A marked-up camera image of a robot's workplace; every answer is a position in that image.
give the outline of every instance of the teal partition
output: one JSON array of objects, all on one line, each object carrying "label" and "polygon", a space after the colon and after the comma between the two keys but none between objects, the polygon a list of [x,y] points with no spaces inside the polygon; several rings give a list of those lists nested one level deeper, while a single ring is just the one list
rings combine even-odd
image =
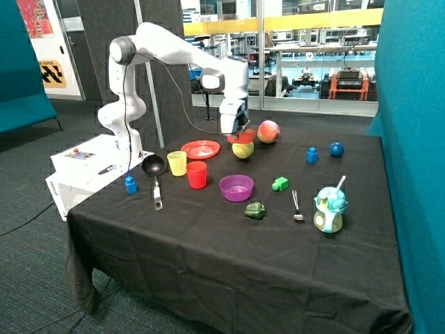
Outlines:
[{"label": "teal partition", "polygon": [[445,4],[386,1],[375,68],[380,135],[415,333],[445,333]]},{"label": "teal partition", "polygon": [[56,118],[15,0],[2,0],[0,134]]}]

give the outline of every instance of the orange machine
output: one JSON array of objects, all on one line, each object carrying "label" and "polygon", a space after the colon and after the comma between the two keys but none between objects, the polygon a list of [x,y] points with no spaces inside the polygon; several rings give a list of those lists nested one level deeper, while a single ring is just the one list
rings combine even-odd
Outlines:
[{"label": "orange machine", "polygon": [[329,99],[366,101],[369,92],[368,73],[358,68],[344,67],[334,72],[330,80]]}]

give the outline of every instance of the door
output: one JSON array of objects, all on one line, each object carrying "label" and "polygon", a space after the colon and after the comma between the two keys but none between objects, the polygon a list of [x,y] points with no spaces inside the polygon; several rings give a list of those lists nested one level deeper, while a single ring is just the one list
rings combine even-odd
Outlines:
[{"label": "door", "polygon": [[50,98],[84,100],[67,35],[53,0],[17,0]]}]

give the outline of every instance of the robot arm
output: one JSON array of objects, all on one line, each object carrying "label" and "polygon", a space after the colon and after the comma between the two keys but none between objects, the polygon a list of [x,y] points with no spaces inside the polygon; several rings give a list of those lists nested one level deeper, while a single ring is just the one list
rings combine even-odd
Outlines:
[{"label": "robot arm", "polygon": [[[125,127],[125,123],[145,113],[145,104],[136,94],[134,66],[153,59],[165,64],[194,64],[201,67],[202,86],[210,93],[224,94],[220,106],[221,132],[233,136],[244,132],[249,123],[247,61],[238,56],[228,56],[222,60],[214,58],[168,30],[145,22],[138,27],[135,35],[116,38],[110,45],[110,88],[120,96],[120,100],[102,108],[99,120],[118,139],[128,142],[127,129],[130,128]],[[138,132],[134,129],[130,132],[133,145],[139,145]],[[132,151],[141,151],[141,147],[134,149]]]}]

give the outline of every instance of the purple bowl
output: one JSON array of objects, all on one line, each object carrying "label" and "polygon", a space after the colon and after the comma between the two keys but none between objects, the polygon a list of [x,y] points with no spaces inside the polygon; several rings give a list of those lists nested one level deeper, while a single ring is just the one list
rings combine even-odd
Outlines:
[{"label": "purple bowl", "polygon": [[229,175],[221,179],[222,195],[230,202],[243,202],[252,194],[253,180],[245,175]]}]

